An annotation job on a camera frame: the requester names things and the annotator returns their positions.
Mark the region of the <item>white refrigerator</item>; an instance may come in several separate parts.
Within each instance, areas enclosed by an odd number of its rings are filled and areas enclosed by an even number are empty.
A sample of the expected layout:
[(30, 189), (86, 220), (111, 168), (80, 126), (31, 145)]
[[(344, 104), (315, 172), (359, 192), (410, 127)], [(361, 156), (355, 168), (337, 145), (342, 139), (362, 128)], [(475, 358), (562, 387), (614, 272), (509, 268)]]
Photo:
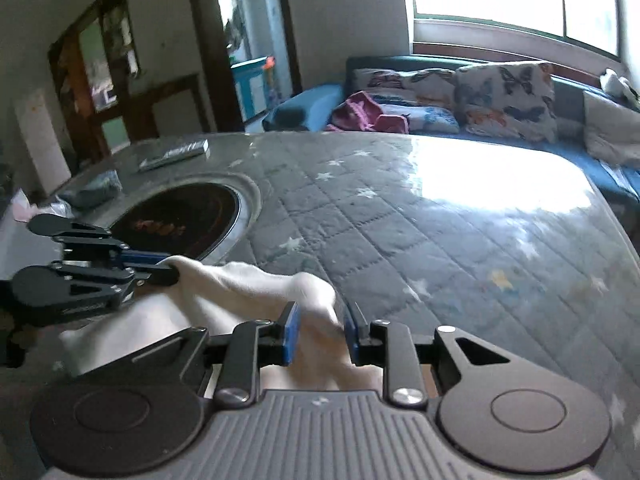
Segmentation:
[(70, 168), (53, 128), (43, 92), (38, 89), (14, 103), (14, 112), (38, 182), (51, 195), (70, 178)]

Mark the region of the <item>pink crumpled garment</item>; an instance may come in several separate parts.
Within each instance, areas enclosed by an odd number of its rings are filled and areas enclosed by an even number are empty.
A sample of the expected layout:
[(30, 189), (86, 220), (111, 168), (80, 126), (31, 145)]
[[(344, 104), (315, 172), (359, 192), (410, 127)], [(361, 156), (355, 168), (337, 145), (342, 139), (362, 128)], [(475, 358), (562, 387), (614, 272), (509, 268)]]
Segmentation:
[(349, 96), (332, 112), (326, 128), (329, 131), (409, 132), (405, 116), (386, 114), (377, 102), (362, 91)]

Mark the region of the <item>dark wooden side table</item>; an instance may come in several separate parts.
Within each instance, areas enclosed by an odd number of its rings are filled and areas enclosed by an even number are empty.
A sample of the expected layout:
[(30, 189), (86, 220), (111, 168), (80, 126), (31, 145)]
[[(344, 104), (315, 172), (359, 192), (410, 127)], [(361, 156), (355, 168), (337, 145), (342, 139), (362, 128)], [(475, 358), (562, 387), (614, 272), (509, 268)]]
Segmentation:
[(132, 143), (210, 131), (197, 74), (134, 92), (122, 107), (122, 119)]

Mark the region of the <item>butterfly pillow left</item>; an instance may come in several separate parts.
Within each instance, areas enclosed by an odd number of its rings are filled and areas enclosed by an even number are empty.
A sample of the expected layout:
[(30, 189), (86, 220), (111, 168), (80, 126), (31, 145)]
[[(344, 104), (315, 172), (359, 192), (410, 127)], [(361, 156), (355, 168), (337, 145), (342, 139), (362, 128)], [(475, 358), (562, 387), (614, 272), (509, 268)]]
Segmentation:
[(366, 92), (386, 114), (405, 116), (414, 134), (460, 131), (454, 117), (456, 82), (456, 73), (442, 68), (358, 68), (352, 73), (355, 91)]

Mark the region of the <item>butterfly pillow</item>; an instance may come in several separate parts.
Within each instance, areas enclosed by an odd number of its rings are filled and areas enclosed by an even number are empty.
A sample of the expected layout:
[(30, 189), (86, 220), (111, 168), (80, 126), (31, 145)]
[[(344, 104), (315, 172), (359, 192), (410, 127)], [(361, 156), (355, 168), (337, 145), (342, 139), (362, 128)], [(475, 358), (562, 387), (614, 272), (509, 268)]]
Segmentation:
[(456, 73), (442, 68), (358, 68), (352, 73), (355, 91), (366, 92), (386, 114), (405, 116), (414, 134), (460, 131), (454, 117), (456, 82)]
[(479, 136), (554, 142), (553, 67), (548, 62), (465, 65), (456, 70), (457, 114)]

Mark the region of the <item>blue cabinet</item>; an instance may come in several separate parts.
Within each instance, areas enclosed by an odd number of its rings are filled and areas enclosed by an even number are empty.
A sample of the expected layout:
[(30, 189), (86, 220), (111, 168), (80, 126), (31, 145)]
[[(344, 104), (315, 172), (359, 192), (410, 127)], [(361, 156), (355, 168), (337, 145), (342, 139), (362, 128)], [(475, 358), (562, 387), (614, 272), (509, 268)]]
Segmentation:
[(243, 122), (249, 122), (273, 104), (273, 71), (276, 60), (273, 56), (253, 58), (231, 65), (236, 96)]

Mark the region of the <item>grey remote control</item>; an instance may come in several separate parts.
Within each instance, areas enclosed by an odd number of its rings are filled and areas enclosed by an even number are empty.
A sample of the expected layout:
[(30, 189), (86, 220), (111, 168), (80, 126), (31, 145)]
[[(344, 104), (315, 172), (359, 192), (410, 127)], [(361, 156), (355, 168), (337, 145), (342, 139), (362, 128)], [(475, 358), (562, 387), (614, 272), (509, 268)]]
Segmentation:
[(151, 171), (160, 167), (169, 166), (198, 156), (208, 156), (209, 144), (207, 140), (199, 140), (183, 144), (168, 150), (163, 155), (143, 159), (139, 162), (140, 172)]

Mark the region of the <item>dark blue cloth bundle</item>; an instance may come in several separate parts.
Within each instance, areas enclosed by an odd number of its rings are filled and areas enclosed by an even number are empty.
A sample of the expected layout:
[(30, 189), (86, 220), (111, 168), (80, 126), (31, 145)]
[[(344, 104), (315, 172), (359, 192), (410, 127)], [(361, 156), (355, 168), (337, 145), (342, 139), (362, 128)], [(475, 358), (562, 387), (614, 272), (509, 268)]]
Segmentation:
[(58, 193), (58, 199), (64, 200), (78, 211), (88, 211), (99, 207), (119, 196), (122, 182), (115, 170), (108, 170), (96, 176), (78, 190), (67, 190)]

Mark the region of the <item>round black table heater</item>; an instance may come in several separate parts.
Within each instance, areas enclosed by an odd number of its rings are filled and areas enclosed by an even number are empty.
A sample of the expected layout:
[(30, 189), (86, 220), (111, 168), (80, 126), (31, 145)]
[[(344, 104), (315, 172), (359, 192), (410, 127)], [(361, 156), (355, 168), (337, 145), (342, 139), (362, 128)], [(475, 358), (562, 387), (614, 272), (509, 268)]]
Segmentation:
[(201, 260), (222, 242), (239, 212), (239, 195), (228, 186), (188, 183), (142, 200), (110, 231), (132, 250)]

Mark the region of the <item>white plush toy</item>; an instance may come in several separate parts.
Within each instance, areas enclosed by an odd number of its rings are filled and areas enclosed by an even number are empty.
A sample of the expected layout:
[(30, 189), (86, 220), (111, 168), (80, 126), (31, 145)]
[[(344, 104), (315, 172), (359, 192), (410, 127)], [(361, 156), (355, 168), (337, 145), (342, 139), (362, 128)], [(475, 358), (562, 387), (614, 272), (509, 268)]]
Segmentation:
[(599, 80), (602, 91), (613, 101), (632, 110), (639, 109), (639, 92), (626, 77), (618, 76), (615, 70), (607, 68)]

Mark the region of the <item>white plastic bag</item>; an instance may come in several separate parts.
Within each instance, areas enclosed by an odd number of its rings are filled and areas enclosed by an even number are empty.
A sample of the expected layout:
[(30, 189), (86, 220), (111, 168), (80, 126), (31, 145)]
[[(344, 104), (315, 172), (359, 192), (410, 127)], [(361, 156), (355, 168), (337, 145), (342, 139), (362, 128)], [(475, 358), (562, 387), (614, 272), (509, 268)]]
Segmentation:
[(20, 188), (12, 197), (11, 212), (15, 221), (28, 223), (32, 218), (38, 216), (38, 214), (54, 214), (58, 217), (67, 218), (68, 208), (65, 204), (61, 203), (38, 207), (29, 201), (27, 195)]

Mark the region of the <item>cream white garment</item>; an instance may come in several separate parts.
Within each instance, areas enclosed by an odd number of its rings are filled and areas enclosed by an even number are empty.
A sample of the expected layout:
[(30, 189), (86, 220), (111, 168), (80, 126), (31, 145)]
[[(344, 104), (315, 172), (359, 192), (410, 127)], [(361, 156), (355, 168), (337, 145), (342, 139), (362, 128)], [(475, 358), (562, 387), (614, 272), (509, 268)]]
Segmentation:
[(154, 287), (119, 312), (61, 334), (68, 374), (90, 372), (185, 328), (227, 335), (245, 321), (274, 320), (294, 301), (302, 309), (294, 361), (265, 367), (262, 386), (381, 390), (379, 368), (352, 364), (335, 311), (336, 292), (322, 278), (306, 272), (270, 274), (242, 262), (206, 266), (181, 256), (167, 262), (179, 272), (177, 284)]

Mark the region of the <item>grey plain pillow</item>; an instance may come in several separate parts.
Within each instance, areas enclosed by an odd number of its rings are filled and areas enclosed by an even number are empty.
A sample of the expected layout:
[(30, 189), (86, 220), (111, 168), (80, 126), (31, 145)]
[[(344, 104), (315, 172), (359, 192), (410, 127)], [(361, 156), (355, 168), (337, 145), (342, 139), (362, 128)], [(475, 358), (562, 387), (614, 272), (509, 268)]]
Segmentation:
[(610, 166), (639, 169), (639, 113), (592, 93), (584, 103), (587, 152)]

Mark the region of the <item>butterfly pillow right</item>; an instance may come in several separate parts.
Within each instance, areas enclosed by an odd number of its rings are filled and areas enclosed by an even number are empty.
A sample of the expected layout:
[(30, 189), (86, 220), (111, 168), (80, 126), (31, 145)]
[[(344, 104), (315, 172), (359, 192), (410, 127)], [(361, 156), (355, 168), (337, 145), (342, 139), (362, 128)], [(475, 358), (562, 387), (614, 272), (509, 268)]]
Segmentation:
[(456, 70), (457, 114), (479, 136), (554, 142), (553, 67), (548, 62), (465, 65)]

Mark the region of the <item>grey quilted star table cover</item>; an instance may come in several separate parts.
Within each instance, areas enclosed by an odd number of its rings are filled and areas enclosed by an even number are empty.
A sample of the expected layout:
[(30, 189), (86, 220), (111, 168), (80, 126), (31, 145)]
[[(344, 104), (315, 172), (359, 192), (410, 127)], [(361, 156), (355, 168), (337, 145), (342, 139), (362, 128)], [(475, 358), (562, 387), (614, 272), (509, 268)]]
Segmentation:
[(603, 400), (605, 479), (639, 474), (639, 258), (602, 194), (546, 152), (390, 133), (212, 134), (209, 153), (144, 174), (146, 141), (70, 181), (116, 170), (122, 194), (85, 214), (109, 226), (190, 177), (250, 178), (259, 214), (231, 261), (328, 280), (368, 318), (420, 334), (454, 325)]

